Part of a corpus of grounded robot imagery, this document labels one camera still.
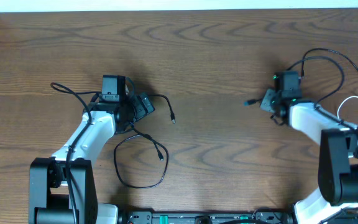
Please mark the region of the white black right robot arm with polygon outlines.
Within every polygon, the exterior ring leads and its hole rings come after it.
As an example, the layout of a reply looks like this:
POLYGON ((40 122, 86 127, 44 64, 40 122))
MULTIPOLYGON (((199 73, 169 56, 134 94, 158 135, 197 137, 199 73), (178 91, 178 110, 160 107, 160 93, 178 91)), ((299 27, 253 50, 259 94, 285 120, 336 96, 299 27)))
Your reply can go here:
POLYGON ((299 90, 268 89, 262 110, 319 146, 318 188, 293 206, 295 223, 329 223, 358 212, 358 126, 304 100, 299 90))

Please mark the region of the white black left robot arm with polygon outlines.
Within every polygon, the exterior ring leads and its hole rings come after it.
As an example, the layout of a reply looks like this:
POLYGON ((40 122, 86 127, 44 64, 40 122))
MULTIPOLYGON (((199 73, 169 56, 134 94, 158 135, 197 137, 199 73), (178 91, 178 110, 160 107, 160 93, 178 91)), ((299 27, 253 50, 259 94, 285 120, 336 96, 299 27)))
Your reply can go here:
POLYGON ((97 93, 80 125, 50 157, 37 157, 29 170, 29 223, 122 223, 118 206, 100 203, 93 167, 104 145, 154 111, 146 93, 108 101, 97 93))

